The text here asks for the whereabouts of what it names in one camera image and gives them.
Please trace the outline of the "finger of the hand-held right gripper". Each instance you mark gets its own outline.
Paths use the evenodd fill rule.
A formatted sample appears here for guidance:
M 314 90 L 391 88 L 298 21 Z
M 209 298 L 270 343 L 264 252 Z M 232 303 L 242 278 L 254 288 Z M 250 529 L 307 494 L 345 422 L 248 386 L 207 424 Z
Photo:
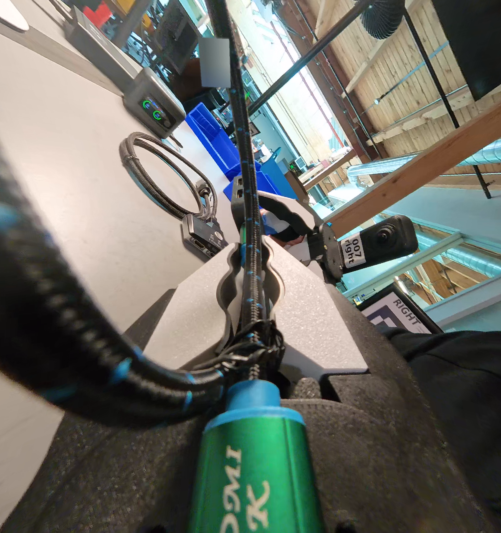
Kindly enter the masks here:
M 258 194 L 265 234 L 277 243 L 301 243 L 322 224 L 305 203 L 264 191 Z
M 307 241 L 302 241 L 295 245 L 286 245 L 285 250 L 303 265 L 309 265 L 311 255 Z

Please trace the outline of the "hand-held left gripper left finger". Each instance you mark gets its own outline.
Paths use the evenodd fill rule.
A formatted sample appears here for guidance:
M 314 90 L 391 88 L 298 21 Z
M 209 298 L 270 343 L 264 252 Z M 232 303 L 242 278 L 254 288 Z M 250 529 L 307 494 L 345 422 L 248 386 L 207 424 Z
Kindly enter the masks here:
M 239 246 L 228 245 L 176 288 L 144 354 L 169 369 L 190 369 L 216 356 L 239 324 Z

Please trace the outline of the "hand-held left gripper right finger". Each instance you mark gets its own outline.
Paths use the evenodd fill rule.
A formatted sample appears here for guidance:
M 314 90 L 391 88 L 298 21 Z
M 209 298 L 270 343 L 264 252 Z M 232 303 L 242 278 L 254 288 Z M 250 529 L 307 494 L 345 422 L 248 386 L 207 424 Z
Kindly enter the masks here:
M 305 266 L 270 237 L 263 287 L 270 317 L 285 343 L 283 362 L 303 375 L 363 374 L 368 370 L 326 283 L 320 265 Z

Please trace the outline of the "blue plastic bin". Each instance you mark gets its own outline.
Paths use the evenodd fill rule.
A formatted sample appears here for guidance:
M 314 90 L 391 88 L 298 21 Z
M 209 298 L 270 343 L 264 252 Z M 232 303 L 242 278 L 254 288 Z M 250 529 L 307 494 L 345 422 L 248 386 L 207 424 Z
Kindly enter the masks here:
M 297 199 L 297 196 L 289 184 L 287 178 L 278 164 L 273 160 L 268 160 L 266 163 L 261 164 L 255 162 L 257 188 L 259 191 L 273 193 L 279 196 Z M 235 177 L 240 177 L 241 167 L 240 164 L 234 165 L 225 171 L 225 176 L 229 180 L 229 185 L 223 189 L 223 193 L 231 200 L 232 198 L 232 182 Z
M 228 180 L 240 175 L 238 149 L 204 103 L 187 114 L 186 122 Z

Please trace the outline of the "black hdmi switch box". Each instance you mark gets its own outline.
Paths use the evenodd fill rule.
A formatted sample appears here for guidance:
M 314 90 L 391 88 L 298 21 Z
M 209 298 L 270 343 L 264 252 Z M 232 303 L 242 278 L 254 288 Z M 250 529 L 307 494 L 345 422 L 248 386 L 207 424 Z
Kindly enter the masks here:
M 181 228 L 183 243 L 208 259 L 228 246 L 216 220 L 205 222 L 192 214 L 187 214 L 181 221 Z

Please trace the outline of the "person's right forearm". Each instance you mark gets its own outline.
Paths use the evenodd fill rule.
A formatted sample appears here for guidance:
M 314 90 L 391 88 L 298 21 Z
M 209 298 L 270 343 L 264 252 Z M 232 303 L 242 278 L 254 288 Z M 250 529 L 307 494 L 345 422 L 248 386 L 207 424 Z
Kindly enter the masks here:
M 376 326 L 408 363 L 432 358 L 463 371 L 478 371 L 501 380 L 501 331 L 454 331 L 421 334 Z

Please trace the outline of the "brown cardboard box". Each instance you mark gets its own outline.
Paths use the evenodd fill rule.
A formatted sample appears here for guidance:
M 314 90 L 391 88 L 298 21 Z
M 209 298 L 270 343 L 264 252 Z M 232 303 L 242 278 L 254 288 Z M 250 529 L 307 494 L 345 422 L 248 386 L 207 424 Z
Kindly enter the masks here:
M 291 188 L 293 189 L 297 199 L 299 200 L 303 200 L 304 198 L 307 199 L 308 197 L 307 191 L 305 190 L 305 187 L 303 183 L 301 183 L 299 177 L 295 176 L 291 170 L 288 170 L 285 173 L 285 178 L 287 182 L 289 183 L 289 185 L 291 186 Z

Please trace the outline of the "black framed white sign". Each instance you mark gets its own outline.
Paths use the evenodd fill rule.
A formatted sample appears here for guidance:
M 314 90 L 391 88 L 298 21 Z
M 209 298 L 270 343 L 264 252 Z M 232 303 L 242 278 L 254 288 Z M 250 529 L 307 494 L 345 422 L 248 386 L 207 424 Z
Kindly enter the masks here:
M 374 326 L 399 328 L 415 334 L 441 334 L 443 330 L 393 282 L 356 306 Z

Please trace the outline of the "wooden beam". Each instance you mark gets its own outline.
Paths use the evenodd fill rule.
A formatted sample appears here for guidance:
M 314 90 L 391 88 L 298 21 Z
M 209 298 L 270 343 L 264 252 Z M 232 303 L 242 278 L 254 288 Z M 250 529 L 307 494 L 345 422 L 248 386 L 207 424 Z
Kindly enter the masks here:
M 366 222 L 501 137 L 501 102 L 414 157 L 325 219 L 336 236 Z

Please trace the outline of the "black metal pole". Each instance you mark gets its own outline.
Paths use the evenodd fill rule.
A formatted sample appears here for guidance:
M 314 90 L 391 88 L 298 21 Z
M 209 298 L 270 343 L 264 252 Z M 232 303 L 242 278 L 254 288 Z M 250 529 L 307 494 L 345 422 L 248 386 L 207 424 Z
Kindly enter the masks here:
M 260 97 L 249 107 L 248 113 L 254 114 L 274 95 L 278 93 L 295 75 L 297 75 L 308 63 L 324 50 L 337 36 L 339 36 L 360 14 L 367 9 L 370 1 L 357 1 L 353 8 L 335 23 L 324 36 L 322 36 L 310 48 L 305 55 L 301 56 L 280 78 L 278 78 Z

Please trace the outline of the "person's black clothed torso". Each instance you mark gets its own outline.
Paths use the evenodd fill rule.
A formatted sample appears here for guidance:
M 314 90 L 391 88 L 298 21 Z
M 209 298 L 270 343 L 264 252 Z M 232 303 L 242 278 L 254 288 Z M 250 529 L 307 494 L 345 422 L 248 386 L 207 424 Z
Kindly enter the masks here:
M 501 522 L 501 365 L 409 363 L 475 495 Z

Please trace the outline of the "dark grey power bank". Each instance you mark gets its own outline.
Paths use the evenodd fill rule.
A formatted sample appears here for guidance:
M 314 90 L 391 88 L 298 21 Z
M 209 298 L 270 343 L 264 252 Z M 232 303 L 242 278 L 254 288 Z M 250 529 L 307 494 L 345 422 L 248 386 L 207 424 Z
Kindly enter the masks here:
M 167 139 L 185 121 L 182 103 L 150 68 L 144 68 L 123 92 L 127 111 L 160 139 Z

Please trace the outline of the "black monitor on stand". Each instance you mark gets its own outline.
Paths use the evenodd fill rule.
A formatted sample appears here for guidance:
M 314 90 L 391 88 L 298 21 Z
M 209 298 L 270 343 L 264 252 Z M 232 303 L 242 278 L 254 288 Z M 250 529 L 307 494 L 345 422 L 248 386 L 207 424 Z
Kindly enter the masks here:
M 179 1 L 169 1 L 154 33 L 154 50 L 163 66 L 182 75 L 200 37 L 197 26 Z

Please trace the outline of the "grey metal pole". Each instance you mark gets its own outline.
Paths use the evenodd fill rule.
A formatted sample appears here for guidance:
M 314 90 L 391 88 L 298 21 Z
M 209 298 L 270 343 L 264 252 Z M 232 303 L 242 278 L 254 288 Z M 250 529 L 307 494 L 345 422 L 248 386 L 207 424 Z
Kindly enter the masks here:
M 112 38 L 113 44 L 119 49 L 127 43 L 128 37 L 134 32 L 137 26 L 141 24 L 143 16 L 151 7 L 153 1 L 134 1 L 128 10 L 125 18 L 117 27 Z

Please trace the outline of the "black power adapter brick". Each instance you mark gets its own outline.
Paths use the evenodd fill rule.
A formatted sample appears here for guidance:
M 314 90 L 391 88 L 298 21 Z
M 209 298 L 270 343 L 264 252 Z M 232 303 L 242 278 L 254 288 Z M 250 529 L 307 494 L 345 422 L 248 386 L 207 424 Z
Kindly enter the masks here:
M 70 13 L 72 18 L 65 24 L 68 42 L 114 85 L 125 91 L 139 70 L 82 11 L 74 6 Z

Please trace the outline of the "red plastic bin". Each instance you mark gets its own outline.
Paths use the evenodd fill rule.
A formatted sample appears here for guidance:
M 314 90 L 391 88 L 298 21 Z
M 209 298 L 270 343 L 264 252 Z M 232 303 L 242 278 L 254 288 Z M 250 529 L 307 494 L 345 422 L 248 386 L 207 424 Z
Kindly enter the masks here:
M 101 29 L 104 24 L 113 16 L 113 12 L 105 1 L 83 1 L 82 12 L 98 28 Z

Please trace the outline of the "silver ventilation duct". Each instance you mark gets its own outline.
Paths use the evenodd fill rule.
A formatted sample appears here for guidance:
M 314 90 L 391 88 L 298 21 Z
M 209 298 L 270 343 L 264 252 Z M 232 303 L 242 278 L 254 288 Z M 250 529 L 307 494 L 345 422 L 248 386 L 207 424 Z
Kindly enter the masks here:
M 419 250 L 425 251 L 433 246 L 439 245 L 446 238 L 453 237 L 453 233 L 445 233 L 432 229 L 415 230 Z M 432 257 L 437 263 L 450 265 L 451 262 L 473 270 L 488 278 L 501 275 L 501 254 L 492 252 L 475 246 L 465 241 L 459 243 L 453 248 L 448 248 L 440 254 Z
M 352 165 L 347 169 L 347 178 L 350 183 L 355 184 L 357 183 L 358 177 L 362 175 L 392 173 L 409 163 L 411 160 L 420 155 L 420 153 L 421 152 L 413 152 L 402 156 L 375 160 L 370 163 Z M 484 148 L 467 157 L 456 166 L 465 167 L 492 164 L 501 164 L 501 138 L 486 145 Z

